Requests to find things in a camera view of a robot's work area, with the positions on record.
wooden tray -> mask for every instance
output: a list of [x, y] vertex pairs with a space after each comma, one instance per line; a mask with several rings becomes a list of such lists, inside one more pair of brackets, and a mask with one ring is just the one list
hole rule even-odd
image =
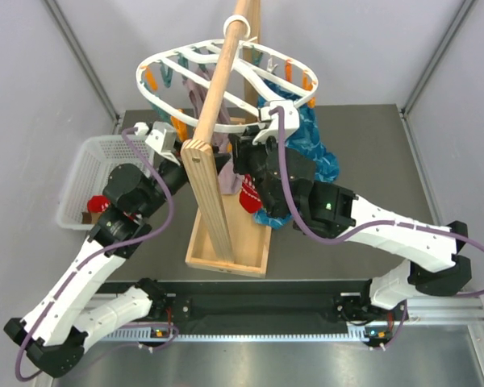
[[235, 262], [217, 260], [210, 236], [198, 210], [186, 252], [186, 264], [216, 272], [265, 277], [271, 227], [256, 224], [239, 204], [238, 195], [223, 195], [227, 226], [232, 239]]

clothespin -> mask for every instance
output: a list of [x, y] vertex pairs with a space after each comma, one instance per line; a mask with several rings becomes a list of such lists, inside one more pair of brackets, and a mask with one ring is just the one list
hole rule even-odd
[[292, 60], [287, 59], [285, 62], [285, 80], [292, 82]]
[[168, 89], [172, 84], [173, 70], [170, 67], [167, 67], [163, 63], [161, 63], [160, 72], [161, 72], [161, 78], [163, 79], [163, 84]]
[[262, 51], [256, 50], [254, 46], [251, 47], [251, 62], [255, 66], [260, 67], [261, 58], [263, 57], [264, 57], [264, 53]]
[[[307, 71], [303, 70], [303, 77], [302, 77], [302, 86], [305, 90], [312, 90], [314, 88], [313, 82], [308, 81], [308, 76], [307, 76]], [[308, 102], [308, 107], [314, 108], [315, 107], [315, 97], [313, 97], [309, 102]]]
[[188, 139], [188, 131], [186, 130], [186, 124], [176, 117], [170, 117], [170, 121], [172, 121], [172, 126], [176, 128], [177, 137], [181, 142], [184, 142]]
[[144, 70], [145, 80], [150, 86], [150, 90], [155, 93], [158, 90], [158, 84], [156, 82], [156, 79], [154, 78], [154, 75], [152, 75], [151, 69], [148, 66], [144, 66], [142, 67], [142, 69]]
[[[194, 47], [194, 51], [195, 51], [197, 54], [201, 54], [201, 55], [202, 55], [201, 50], [200, 50], [199, 48]], [[207, 71], [207, 66], [206, 66], [204, 63], [199, 63], [198, 65], [199, 65], [199, 68], [201, 69], [201, 71], [202, 71], [203, 73], [205, 73], [205, 72]]]
[[[147, 89], [147, 90], [150, 91], [148, 82], [147, 81], [143, 81], [142, 83], [143, 83], [145, 89]], [[166, 111], [164, 111], [163, 109], [161, 109], [159, 106], [153, 104], [152, 102], [149, 102], [149, 104], [151, 105], [152, 109], [155, 110], [158, 113], [158, 115], [160, 116], [161, 121], [163, 121], [164, 123], [170, 123], [170, 114], [169, 113], [167, 113]]]
[[185, 69], [188, 69], [188, 59], [186, 59], [183, 54], [179, 52], [177, 54], [177, 62], [181, 67], [184, 67]]
[[276, 70], [276, 67], [277, 67], [277, 64], [274, 64], [273, 63], [273, 57], [271, 56], [267, 60], [267, 72], [268, 73], [271, 73], [271, 74], [274, 74], [274, 70]]

gray table surface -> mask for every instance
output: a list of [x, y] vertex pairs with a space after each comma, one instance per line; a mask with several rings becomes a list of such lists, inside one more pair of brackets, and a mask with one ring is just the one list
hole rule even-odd
[[98, 343], [56, 385], [484, 387], [470, 340], [466, 327], [407, 327], [386, 352], [362, 343], [174, 343], [153, 355], [125, 347], [88, 368], [118, 346]]
[[[403, 125], [393, 105], [319, 106], [315, 109], [321, 139], [340, 163], [337, 184], [388, 210], [431, 222], [428, 204]], [[128, 111], [123, 126], [150, 119], [152, 112]], [[176, 214], [159, 237], [143, 243], [110, 277], [113, 281], [247, 280], [233, 274], [188, 268], [185, 255], [197, 204], [189, 186], [175, 195]], [[158, 227], [166, 209], [154, 214]], [[357, 243], [328, 247], [311, 241], [289, 224], [273, 231], [268, 279], [367, 279], [381, 276], [401, 262], [397, 256]]]

teal clothespin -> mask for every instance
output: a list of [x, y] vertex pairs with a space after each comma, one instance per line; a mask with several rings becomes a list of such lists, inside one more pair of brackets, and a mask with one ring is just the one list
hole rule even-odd
[[[145, 89], [150, 90], [148, 88], [148, 84], [146, 81], [143, 82]], [[152, 102], [149, 101], [149, 105], [152, 107], [153, 110], [155, 110], [158, 113], [158, 116], [160, 117], [161, 121], [164, 123], [169, 123], [172, 125], [172, 120], [170, 119], [170, 114], [161, 109], [159, 106], [154, 105]]]
[[[194, 48], [194, 51], [197, 53], [197, 54], [200, 54], [201, 53], [201, 50], [197, 47]], [[204, 63], [199, 63], [199, 68], [201, 69], [201, 71], [203, 73], [205, 73], [207, 71], [207, 66], [204, 64]]]
[[173, 70], [170, 67], [160, 64], [161, 78], [163, 79], [163, 84], [168, 89], [172, 84], [172, 74]]
[[185, 69], [188, 69], [188, 59], [186, 59], [183, 54], [179, 53], [177, 55], [177, 62], [181, 67], [184, 67]]
[[262, 51], [256, 50], [254, 46], [251, 47], [251, 62], [255, 66], [260, 67], [261, 58], [263, 57], [264, 57], [264, 53]]

sock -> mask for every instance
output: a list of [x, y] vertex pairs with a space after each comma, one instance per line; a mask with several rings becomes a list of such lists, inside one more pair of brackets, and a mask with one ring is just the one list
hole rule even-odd
[[260, 197], [258, 196], [258, 192], [255, 190], [255, 186], [252, 184], [252, 179], [249, 175], [245, 175], [244, 181], [242, 182], [239, 202], [250, 214], [254, 214], [261, 208]]

